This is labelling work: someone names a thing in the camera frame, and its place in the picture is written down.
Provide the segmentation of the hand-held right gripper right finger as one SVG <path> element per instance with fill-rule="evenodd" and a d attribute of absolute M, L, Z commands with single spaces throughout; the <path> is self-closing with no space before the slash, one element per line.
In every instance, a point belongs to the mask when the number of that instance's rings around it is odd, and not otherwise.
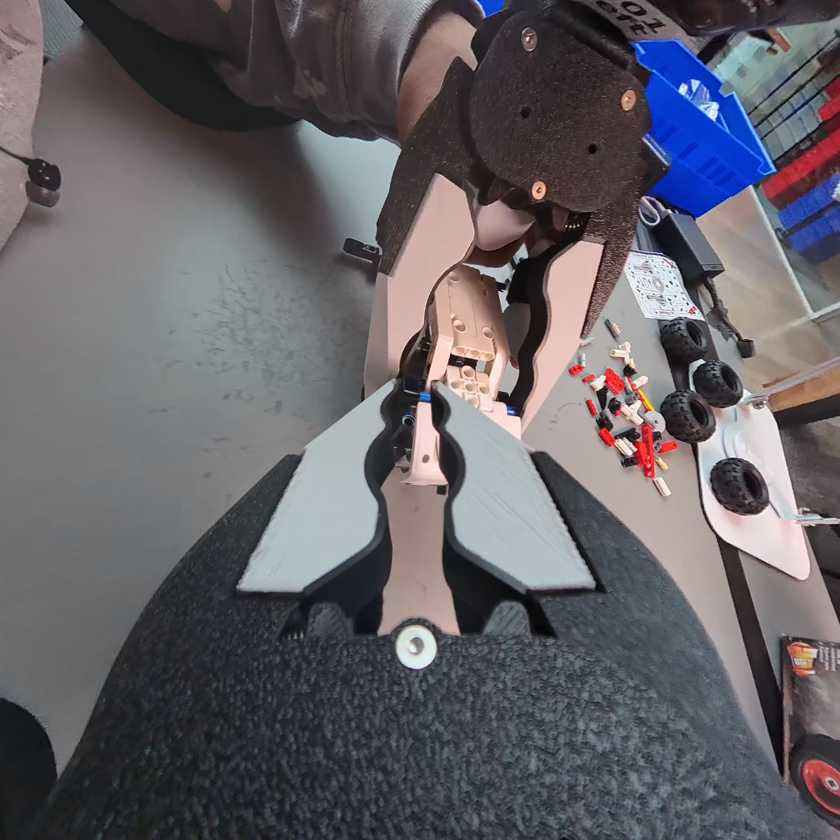
<path fill-rule="evenodd" d="M 591 592 L 595 578 L 527 446 L 443 385 L 434 387 L 445 532 L 468 563 L 521 595 Z"/>

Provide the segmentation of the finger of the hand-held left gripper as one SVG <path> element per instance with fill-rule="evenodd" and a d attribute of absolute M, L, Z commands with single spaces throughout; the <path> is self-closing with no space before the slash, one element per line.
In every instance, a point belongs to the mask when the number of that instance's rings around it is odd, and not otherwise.
<path fill-rule="evenodd" d="M 581 341 L 603 246 L 543 246 L 518 262 L 507 291 L 506 331 L 518 378 L 509 406 L 521 429 L 533 421 Z"/>
<path fill-rule="evenodd" d="M 364 396 L 399 374 L 403 352 L 425 324 L 441 279 L 466 260 L 476 226 L 464 190 L 435 174 L 395 263 L 377 275 L 364 361 Z"/>

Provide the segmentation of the white toy truck model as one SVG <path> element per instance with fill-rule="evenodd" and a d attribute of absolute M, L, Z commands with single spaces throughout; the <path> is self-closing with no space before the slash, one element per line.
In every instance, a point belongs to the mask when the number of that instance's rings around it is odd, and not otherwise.
<path fill-rule="evenodd" d="M 343 250 L 371 263 L 376 285 L 381 249 L 347 238 Z M 460 264 L 439 281 L 428 299 L 424 327 L 406 345 L 395 378 L 402 380 L 407 392 L 430 402 L 432 387 L 446 386 L 520 438 L 521 419 L 500 391 L 509 361 L 495 278 Z"/>

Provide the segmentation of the white curved panel brick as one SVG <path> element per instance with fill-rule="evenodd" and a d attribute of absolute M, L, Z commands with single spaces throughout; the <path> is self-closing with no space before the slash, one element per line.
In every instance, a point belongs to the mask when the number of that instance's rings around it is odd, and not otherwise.
<path fill-rule="evenodd" d="M 447 488 L 440 467 L 440 437 L 433 422 L 432 404 L 421 399 L 408 414 L 412 417 L 411 444 L 406 445 L 407 467 L 401 467 L 401 482 L 408 486 Z"/>

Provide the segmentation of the person's left forearm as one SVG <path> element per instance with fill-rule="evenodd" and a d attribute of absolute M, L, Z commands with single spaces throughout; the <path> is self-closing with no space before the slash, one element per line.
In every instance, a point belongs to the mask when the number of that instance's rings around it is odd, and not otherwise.
<path fill-rule="evenodd" d="M 484 14 L 462 1 L 109 1 L 204 49 L 237 97 L 334 137 L 404 145 Z"/>

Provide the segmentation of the grey desk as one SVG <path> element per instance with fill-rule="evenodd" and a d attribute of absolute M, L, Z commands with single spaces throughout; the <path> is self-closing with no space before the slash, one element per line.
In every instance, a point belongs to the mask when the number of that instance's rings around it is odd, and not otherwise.
<path fill-rule="evenodd" d="M 46 730 L 31 838 L 832 838 L 785 783 L 699 499 L 600 443 L 562 373 L 523 443 L 595 578 L 521 595 L 448 499 L 382 486 L 391 567 L 237 584 L 305 447 L 362 403 L 398 150 L 230 133 L 84 27 L 58 164 L 2 250 L 2 698 Z"/>

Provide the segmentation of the white sticker sheet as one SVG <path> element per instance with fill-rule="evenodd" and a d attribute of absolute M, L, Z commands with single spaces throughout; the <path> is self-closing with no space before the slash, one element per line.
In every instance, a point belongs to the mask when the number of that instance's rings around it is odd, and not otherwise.
<path fill-rule="evenodd" d="M 679 268 L 671 258 L 631 250 L 624 276 L 646 319 L 705 321 L 700 308 L 690 299 Z"/>

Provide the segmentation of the black rubber tyre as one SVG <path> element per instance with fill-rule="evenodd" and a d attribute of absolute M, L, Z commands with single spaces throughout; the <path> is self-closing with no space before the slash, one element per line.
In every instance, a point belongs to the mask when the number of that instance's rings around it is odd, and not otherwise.
<path fill-rule="evenodd" d="M 661 403 L 668 433 L 677 441 L 699 445 L 710 440 L 717 431 L 717 419 L 707 400 L 694 391 L 675 391 Z"/>
<path fill-rule="evenodd" d="M 674 362 L 691 364 L 706 358 L 708 341 L 704 329 L 696 320 L 673 318 L 662 325 L 660 342 L 666 355 Z"/>
<path fill-rule="evenodd" d="M 743 385 L 738 373 L 725 361 L 704 361 L 692 374 L 694 390 L 715 408 L 730 408 L 743 398 Z"/>
<path fill-rule="evenodd" d="M 770 505 L 770 492 L 758 468 L 744 458 L 725 458 L 710 471 L 710 488 L 717 501 L 739 516 L 760 515 Z"/>

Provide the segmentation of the pile of red white bricks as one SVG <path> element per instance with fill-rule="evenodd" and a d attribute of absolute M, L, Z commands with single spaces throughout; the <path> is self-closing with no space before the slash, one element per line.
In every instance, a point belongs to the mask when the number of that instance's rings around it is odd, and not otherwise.
<path fill-rule="evenodd" d="M 675 452 L 679 444 L 667 437 L 664 416 L 645 392 L 649 380 L 638 369 L 633 345 L 613 319 L 605 317 L 603 323 L 612 339 L 605 363 L 587 361 L 585 352 L 594 342 L 589 337 L 581 341 L 567 374 L 586 389 L 583 405 L 597 437 L 616 455 L 619 465 L 637 471 L 661 498 L 669 498 L 664 456 Z"/>

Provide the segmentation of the clear plastic bag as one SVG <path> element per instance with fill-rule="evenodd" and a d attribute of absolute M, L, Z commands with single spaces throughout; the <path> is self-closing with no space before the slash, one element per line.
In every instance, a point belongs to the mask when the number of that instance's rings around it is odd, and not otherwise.
<path fill-rule="evenodd" d="M 718 120 L 720 103 L 711 96 L 710 90 L 698 79 L 689 79 L 679 85 L 679 94 L 688 99 L 700 112 L 710 120 Z"/>

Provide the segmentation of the plain blue storage bin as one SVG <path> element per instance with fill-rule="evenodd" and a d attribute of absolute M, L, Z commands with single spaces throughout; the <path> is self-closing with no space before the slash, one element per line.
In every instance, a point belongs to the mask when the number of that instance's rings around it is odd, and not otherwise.
<path fill-rule="evenodd" d="M 638 63 L 650 78 L 647 104 L 650 134 L 672 158 L 667 176 L 653 196 L 700 217 L 747 187 L 776 173 L 761 138 L 737 94 L 677 40 L 634 45 Z M 681 82 L 698 79 L 720 103 L 713 122 L 679 94 Z"/>

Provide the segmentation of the frosted glass partition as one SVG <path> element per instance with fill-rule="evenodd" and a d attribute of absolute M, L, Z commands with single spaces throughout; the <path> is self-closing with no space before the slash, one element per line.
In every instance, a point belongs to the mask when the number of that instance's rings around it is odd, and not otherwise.
<path fill-rule="evenodd" d="M 733 37 L 709 66 L 723 81 L 725 91 L 738 94 L 776 173 L 839 131 L 837 18 L 828 24 L 781 29 L 764 39 Z M 773 206 L 762 190 L 773 175 L 758 182 L 754 191 L 791 269 L 794 288 L 810 320 L 837 319 L 839 254 L 813 266 L 782 246 L 779 211 L 784 208 Z"/>

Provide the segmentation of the white lamp base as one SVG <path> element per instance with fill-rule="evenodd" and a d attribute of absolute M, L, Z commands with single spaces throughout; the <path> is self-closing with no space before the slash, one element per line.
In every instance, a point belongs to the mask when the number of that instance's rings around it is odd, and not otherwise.
<path fill-rule="evenodd" d="M 799 514 L 780 430 L 768 407 L 751 404 L 745 391 L 735 406 L 713 410 L 716 433 L 696 447 L 700 498 L 710 528 L 724 542 L 798 580 L 806 580 L 811 561 Z M 711 471 L 727 458 L 741 458 L 757 468 L 768 487 L 769 506 L 743 516 L 720 504 L 711 487 Z"/>

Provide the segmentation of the black toy set box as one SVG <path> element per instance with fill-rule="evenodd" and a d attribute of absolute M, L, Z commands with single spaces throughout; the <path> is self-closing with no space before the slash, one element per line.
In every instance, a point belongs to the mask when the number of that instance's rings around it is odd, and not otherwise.
<path fill-rule="evenodd" d="M 780 638 L 784 780 L 839 828 L 839 644 Z"/>

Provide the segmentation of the black clip microphone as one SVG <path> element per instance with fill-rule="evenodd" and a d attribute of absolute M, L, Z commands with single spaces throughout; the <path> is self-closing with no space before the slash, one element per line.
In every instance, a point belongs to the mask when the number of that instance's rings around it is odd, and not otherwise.
<path fill-rule="evenodd" d="M 60 168 L 43 159 L 27 159 L 27 183 L 25 191 L 28 200 L 35 205 L 52 208 L 60 199 Z"/>

